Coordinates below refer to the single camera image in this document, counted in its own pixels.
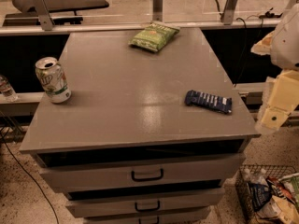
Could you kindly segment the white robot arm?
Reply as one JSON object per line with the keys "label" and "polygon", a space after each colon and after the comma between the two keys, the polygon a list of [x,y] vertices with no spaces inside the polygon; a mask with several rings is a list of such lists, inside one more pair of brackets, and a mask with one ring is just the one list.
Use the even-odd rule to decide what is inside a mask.
{"label": "white robot arm", "polygon": [[250,51],[269,55],[271,63],[281,69],[276,78],[268,77],[265,81],[263,103],[255,125],[260,134],[271,134],[299,106],[299,5],[295,4],[275,30]]}

